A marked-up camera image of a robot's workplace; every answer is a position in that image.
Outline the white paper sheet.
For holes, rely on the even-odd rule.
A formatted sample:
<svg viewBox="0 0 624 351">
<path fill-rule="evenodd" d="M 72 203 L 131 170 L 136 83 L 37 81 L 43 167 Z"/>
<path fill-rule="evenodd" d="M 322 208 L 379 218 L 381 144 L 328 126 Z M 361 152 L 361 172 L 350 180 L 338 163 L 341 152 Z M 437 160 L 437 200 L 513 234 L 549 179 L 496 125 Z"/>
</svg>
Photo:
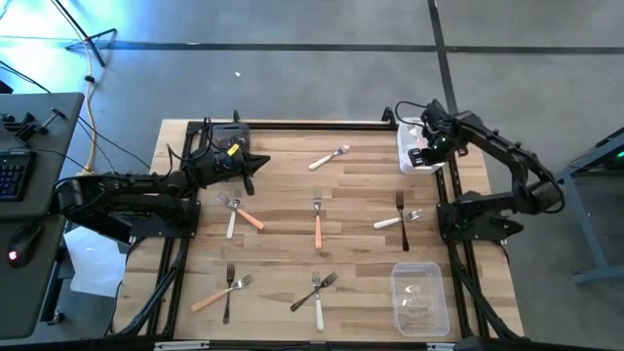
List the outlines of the white paper sheet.
<svg viewBox="0 0 624 351">
<path fill-rule="evenodd" d="M 118 244 L 85 227 L 66 232 L 63 239 L 74 269 L 70 289 L 114 297 L 123 280 L 127 258 Z"/>
</svg>

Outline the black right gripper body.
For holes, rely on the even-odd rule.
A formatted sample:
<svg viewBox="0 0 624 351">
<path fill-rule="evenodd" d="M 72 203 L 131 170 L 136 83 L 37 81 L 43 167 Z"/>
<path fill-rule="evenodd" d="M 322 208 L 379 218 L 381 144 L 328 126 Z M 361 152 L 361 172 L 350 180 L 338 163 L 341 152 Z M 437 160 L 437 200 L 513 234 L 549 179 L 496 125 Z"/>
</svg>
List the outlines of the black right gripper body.
<svg viewBox="0 0 624 351">
<path fill-rule="evenodd" d="M 443 128 L 451 128 L 450 115 L 437 99 L 428 103 L 420 115 L 420 121 L 415 125 L 420 128 L 416 136 L 425 143 L 408 151 L 409 160 L 414 167 L 432 166 L 446 162 L 449 157 L 457 152 L 460 157 L 468 154 L 465 145 L 459 145 L 451 138 L 449 131 Z"/>
</svg>

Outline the white plastic bin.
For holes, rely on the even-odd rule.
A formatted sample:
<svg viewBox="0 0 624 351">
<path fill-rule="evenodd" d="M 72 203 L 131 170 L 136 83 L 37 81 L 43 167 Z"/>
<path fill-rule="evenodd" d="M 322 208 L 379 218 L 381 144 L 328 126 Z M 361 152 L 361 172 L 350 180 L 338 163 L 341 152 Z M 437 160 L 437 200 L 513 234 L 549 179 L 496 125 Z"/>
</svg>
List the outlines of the white plastic bin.
<svg viewBox="0 0 624 351">
<path fill-rule="evenodd" d="M 412 164 L 409 156 L 409 151 L 415 148 L 424 149 L 427 148 L 427 139 L 422 135 L 422 127 L 416 126 L 416 123 L 421 124 L 421 121 L 417 117 L 407 117 L 408 123 L 398 122 L 397 130 L 397 146 L 399 156 L 399 168 L 400 171 L 407 175 L 430 175 L 442 168 L 445 163 L 437 163 L 432 165 L 417 165 Z"/>
</svg>

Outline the clear plastic container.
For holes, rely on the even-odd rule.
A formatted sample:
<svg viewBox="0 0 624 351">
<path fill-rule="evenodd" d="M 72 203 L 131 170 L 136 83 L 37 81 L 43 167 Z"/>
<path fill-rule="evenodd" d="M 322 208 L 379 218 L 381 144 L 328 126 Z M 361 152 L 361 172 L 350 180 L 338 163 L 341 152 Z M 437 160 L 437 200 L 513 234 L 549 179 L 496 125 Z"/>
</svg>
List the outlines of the clear plastic container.
<svg viewBox="0 0 624 351">
<path fill-rule="evenodd" d="M 391 273 L 394 325 L 407 337 L 445 336 L 449 313 L 442 272 L 433 262 L 397 263 Z"/>
</svg>

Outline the grey desk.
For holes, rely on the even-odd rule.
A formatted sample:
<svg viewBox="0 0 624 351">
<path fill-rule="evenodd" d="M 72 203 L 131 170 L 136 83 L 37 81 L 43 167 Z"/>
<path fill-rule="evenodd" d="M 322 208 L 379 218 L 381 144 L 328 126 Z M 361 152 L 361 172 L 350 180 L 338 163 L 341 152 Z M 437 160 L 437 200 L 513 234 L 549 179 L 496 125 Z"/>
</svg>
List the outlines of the grey desk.
<svg viewBox="0 0 624 351">
<path fill-rule="evenodd" d="M 0 113 L 17 121 L 27 113 L 40 123 L 51 118 L 55 109 L 63 114 L 46 126 L 46 134 L 36 134 L 27 142 L 35 160 L 23 199 L 0 201 L 0 340 L 28 337 L 38 323 L 64 228 L 64 218 L 47 211 L 84 99 L 81 93 L 0 95 Z M 42 227 L 32 258 L 24 267 L 14 268 L 9 264 L 9 242 L 31 223 Z"/>
</svg>

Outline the grey metal cart frame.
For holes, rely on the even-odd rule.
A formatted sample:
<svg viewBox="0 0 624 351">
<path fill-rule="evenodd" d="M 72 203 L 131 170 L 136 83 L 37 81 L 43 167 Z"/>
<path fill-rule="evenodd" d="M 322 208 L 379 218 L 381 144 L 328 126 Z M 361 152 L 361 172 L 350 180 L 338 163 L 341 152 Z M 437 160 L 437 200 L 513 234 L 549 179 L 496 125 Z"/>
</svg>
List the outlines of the grey metal cart frame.
<svg viewBox="0 0 624 351">
<path fill-rule="evenodd" d="M 594 259 L 575 283 L 624 279 L 624 127 L 570 161 L 557 179 Z"/>
</svg>

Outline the black computer mouse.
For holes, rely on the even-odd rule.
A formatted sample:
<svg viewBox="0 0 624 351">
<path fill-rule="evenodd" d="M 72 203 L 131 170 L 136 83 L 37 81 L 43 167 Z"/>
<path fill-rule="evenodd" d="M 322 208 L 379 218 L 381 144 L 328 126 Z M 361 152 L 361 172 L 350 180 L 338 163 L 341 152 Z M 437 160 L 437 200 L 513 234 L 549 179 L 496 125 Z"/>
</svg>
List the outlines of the black computer mouse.
<svg viewBox="0 0 624 351">
<path fill-rule="evenodd" d="M 7 261 L 11 267 L 22 268 L 31 261 L 42 232 L 43 227 L 38 223 L 30 223 L 16 231 L 7 247 Z"/>
</svg>

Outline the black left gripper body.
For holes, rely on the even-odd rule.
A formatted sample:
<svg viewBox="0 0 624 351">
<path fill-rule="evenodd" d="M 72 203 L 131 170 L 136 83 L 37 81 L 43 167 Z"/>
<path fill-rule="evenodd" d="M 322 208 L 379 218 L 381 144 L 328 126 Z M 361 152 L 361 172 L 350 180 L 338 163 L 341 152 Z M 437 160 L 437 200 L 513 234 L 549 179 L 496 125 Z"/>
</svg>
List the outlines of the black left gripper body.
<svg viewBox="0 0 624 351">
<path fill-rule="evenodd" d="M 234 177 L 243 179 L 248 195 L 254 195 L 251 180 L 249 153 L 244 152 L 244 138 L 229 139 L 223 149 L 207 145 L 192 153 L 192 180 L 199 187 L 206 188 Z"/>
</svg>

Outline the grey plastic bin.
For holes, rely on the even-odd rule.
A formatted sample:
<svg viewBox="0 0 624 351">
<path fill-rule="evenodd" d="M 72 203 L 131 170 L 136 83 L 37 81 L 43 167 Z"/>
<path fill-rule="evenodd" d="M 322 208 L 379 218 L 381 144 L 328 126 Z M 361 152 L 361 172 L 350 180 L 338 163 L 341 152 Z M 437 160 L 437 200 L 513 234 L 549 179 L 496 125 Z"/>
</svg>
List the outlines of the grey plastic bin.
<svg viewBox="0 0 624 351">
<path fill-rule="evenodd" d="M 212 144 L 221 149 L 230 149 L 235 143 L 243 152 L 249 152 L 251 146 L 250 127 L 244 123 L 220 124 L 212 126 Z"/>
</svg>

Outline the black metal table frame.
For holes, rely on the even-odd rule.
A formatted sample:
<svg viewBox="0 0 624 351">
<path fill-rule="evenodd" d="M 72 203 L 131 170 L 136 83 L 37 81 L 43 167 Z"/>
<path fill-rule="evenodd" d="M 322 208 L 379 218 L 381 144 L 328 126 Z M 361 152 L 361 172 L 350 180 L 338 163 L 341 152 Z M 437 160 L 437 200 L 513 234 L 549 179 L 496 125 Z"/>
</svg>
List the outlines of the black metal table frame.
<svg viewBox="0 0 624 351">
<path fill-rule="evenodd" d="M 240 181 L 199 192 L 202 209 L 190 240 L 182 281 L 167 290 L 157 328 L 176 339 L 402 341 L 394 325 L 391 273 L 400 262 L 433 262 L 444 280 L 449 333 L 461 336 L 457 312 L 464 309 L 470 329 L 483 323 L 470 296 L 457 299 L 448 249 L 437 224 L 436 206 L 451 195 L 433 175 L 406 175 L 399 169 L 396 134 L 384 122 L 252 122 L 252 151 L 271 160 L 254 176 L 254 195 L 242 210 L 264 224 L 257 229 L 241 215 L 226 239 L 230 212 L 218 193 L 242 190 Z M 315 171 L 308 166 L 344 143 L 350 149 Z M 322 192 L 322 247 L 315 248 L 314 191 Z M 401 223 L 375 230 L 381 220 L 399 216 L 396 191 L 404 192 L 404 212 L 422 210 L 405 221 L 409 251 L 402 249 Z M 226 296 L 192 312 L 196 302 L 227 289 L 227 264 L 234 282 L 253 281 L 230 293 L 230 321 L 222 323 Z M 290 307 L 313 291 L 312 273 L 337 280 L 320 290 L 325 328 L 317 331 L 315 297 Z"/>
</svg>

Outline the orange-handled metal fork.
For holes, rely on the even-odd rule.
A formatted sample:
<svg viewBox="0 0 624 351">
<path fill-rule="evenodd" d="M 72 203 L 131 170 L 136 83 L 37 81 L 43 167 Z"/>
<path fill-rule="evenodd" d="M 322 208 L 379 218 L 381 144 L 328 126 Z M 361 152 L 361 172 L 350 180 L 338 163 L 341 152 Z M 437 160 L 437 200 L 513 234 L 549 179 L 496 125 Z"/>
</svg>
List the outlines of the orange-handled metal fork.
<svg viewBox="0 0 624 351">
<path fill-rule="evenodd" d="M 223 206 L 225 206 L 226 208 L 234 211 L 238 215 L 241 215 L 245 220 L 247 220 L 250 224 L 252 224 L 257 229 L 262 230 L 264 228 L 264 224 L 260 220 L 256 219 L 252 215 L 244 212 L 243 210 L 235 207 L 234 203 L 227 196 L 225 196 L 224 194 L 218 193 L 216 195 L 216 198 Z"/>
<path fill-rule="evenodd" d="M 315 248 L 319 250 L 322 247 L 322 225 L 321 225 L 322 192 L 320 189 L 316 189 L 314 191 L 313 206 L 315 209 Z"/>
<path fill-rule="evenodd" d="M 191 306 L 191 311 L 198 312 L 202 310 L 203 308 L 209 306 L 210 304 L 216 302 L 217 300 L 221 299 L 222 297 L 226 296 L 227 294 L 235 290 L 243 289 L 244 287 L 249 285 L 253 280 L 254 280 L 253 276 L 251 274 L 248 274 L 244 276 L 243 278 L 241 278 L 240 280 L 234 282 L 229 288 L 220 292 L 216 292 L 213 295 L 196 302 L 195 304 Z"/>
</svg>

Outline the white-handled metal fork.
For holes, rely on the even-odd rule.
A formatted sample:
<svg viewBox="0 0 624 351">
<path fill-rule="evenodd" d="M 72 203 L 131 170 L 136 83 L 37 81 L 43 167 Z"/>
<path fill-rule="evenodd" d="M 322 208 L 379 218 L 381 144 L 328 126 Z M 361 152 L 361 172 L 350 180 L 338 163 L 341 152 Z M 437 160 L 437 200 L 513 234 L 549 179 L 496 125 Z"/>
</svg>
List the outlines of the white-handled metal fork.
<svg viewBox="0 0 624 351">
<path fill-rule="evenodd" d="M 373 228 L 375 230 L 378 229 L 382 229 L 397 223 L 400 223 L 402 221 L 414 221 L 416 219 L 419 219 L 422 215 L 422 210 L 415 210 L 415 211 L 411 211 L 411 212 L 400 212 L 400 215 L 397 217 L 393 217 L 393 218 L 389 218 L 389 219 L 384 219 L 381 221 L 376 222 L 373 225 Z"/>
<path fill-rule="evenodd" d="M 330 154 L 328 156 L 325 156 L 325 157 L 315 161 L 314 163 L 310 164 L 308 166 L 308 169 L 310 171 L 315 171 L 316 169 L 318 169 L 322 165 L 324 165 L 327 162 L 329 162 L 332 158 L 337 157 L 339 155 L 345 154 L 349 149 L 350 149 L 350 145 L 348 143 L 344 143 L 342 146 L 337 148 L 332 154 Z"/>
<path fill-rule="evenodd" d="M 316 328 L 318 332 L 322 332 L 325 328 L 322 301 L 319 290 L 321 288 L 321 278 L 318 271 L 312 273 L 312 284 L 315 289 L 315 307 L 316 307 Z"/>
<path fill-rule="evenodd" d="M 227 240 L 231 240 L 233 238 L 234 228 L 235 228 L 235 221 L 236 221 L 236 215 L 237 215 L 236 210 L 238 209 L 240 203 L 241 203 L 241 190 L 240 189 L 236 189 L 234 191 L 233 199 L 230 202 L 230 204 L 231 204 L 231 214 L 230 214 L 228 227 L 227 227 L 227 231 L 226 231 L 226 239 Z"/>
</svg>

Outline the black computer keyboard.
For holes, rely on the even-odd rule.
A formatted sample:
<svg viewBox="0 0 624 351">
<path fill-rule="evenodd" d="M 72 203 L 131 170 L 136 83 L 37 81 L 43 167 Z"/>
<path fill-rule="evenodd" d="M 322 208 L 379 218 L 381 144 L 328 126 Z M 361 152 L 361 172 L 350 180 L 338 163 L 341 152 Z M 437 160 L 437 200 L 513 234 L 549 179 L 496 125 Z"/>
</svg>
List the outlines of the black computer keyboard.
<svg viewBox="0 0 624 351">
<path fill-rule="evenodd" d="M 0 202 L 23 199 L 35 160 L 33 151 L 0 151 Z"/>
</svg>

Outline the silver metal bracket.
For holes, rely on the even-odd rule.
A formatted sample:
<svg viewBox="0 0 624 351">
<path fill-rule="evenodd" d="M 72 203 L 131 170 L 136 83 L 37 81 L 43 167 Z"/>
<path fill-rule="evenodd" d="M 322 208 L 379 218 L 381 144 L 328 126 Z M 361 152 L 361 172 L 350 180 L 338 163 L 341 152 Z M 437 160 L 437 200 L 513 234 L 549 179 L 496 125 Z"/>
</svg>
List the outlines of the silver metal bracket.
<svg viewBox="0 0 624 351">
<path fill-rule="evenodd" d="M 456 343 L 445 343 L 445 342 L 436 342 L 436 343 L 427 343 L 426 344 L 427 351 L 484 351 L 483 346 L 480 342 L 456 342 Z"/>
<path fill-rule="evenodd" d="M 199 351 L 210 348 L 208 340 L 176 340 L 156 342 L 153 351 Z"/>
</svg>

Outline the black tripod stand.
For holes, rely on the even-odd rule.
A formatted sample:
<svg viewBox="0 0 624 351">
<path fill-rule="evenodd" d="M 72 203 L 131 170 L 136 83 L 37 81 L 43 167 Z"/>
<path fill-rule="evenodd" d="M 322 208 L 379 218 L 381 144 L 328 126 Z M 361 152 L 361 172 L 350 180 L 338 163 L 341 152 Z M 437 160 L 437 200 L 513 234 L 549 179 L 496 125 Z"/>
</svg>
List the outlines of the black tripod stand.
<svg viewBox="0 0 624 351">
<path fill-rule="evenodd" d="M 60 15 L 67 21 L 69 26 L 75 32 L 78 37 L 78 44 L 82 45 L 87 54 L 92 54 L 96 59 L 100 67 L 105 68 L 106 62 L 103 56 L 99 52 L 97 45 L 97 39 L 110 35 L 110 40 L 105 45 L 105 48 L 110 48 L 114 42 L 114 39 L 118 33 L 118 30 L 114 27 L 104 30 L 96 34 L 88 34 L 78 21 L 70 14 L 70 12 L 60 3 L 60 0 L 49 0 L 52 5 L 57 9 Z"/>
</svg>

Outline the black metal fork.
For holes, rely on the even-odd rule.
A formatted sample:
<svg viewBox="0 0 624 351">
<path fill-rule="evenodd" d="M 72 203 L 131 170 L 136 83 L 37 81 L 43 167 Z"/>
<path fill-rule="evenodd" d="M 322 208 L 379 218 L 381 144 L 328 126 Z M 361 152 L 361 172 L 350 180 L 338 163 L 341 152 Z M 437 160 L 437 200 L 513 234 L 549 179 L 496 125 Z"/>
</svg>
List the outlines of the black metal fork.
<svg viewBox="0 0 624 351">
<path fill-rule="evenodd" d="M 312 273 L 312 286 L 313 291 L 309 293 L 306 297 L 294 303 L 290 310 L 292 312 L 296 311 L 299 307 L 301 307 L 311 296 L 319 297 L 320 290 L 329 287 L 332 283 L 334 283 L 338 278 L 338 275 L 335 272 L 329 274 L 326 278 L 322 279 L 320 277 L 320 273 L 318 271 L 314 271 Z"/>
<path fill-rule="evenodd" d="M 409 239 L 405 228 L 405 216 L 404 216 L 404 192 L 402 190 L 396 191 L 396 209 L 400 216 L 400 223 L 402 229 L 402 249 L 404 252 L 410 250 Z"/>
<path fill-rule="evenodd" d="M 226 269 L 226 282 L 227 282 L 228 288 L 232 287 L 232 284 L 234 283 L 234 279 L 235 279 L 235 265 L 233 263 L 228 263 L 227 269 Z M 226 294 L 226 302 L 225 302 L 225 307 L 224 307 L 222 323 L 224 325 L 227 325 L 229 321 L 230 321 L 230 293 L 228 292 Z"/>
</svg>

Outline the black desk clamp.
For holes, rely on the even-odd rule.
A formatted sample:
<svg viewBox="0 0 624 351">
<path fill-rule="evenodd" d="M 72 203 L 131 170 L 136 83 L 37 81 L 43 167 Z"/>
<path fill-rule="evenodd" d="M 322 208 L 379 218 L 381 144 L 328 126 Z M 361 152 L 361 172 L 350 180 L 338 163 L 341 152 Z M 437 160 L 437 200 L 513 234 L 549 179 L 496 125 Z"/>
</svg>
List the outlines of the black desk clamp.
<svg viewBox="0 0 624 351">
<path fill-rule="evenodd" d="M 51 109 L 52 115 L 43 123 L 35 118 L 30 112 L 26 112 L 23 119 L 18 122 L 16 117 L 8 113 L 0 113 L 0 122 L 3 128 L 14 134 L 14 138 L 27 145 L 28 140 L 35 135 L 46 135 L 49 132 L 48 127 L 57 118 L 66 119 L 66 115 L 56 108 Z"/>
</svg>

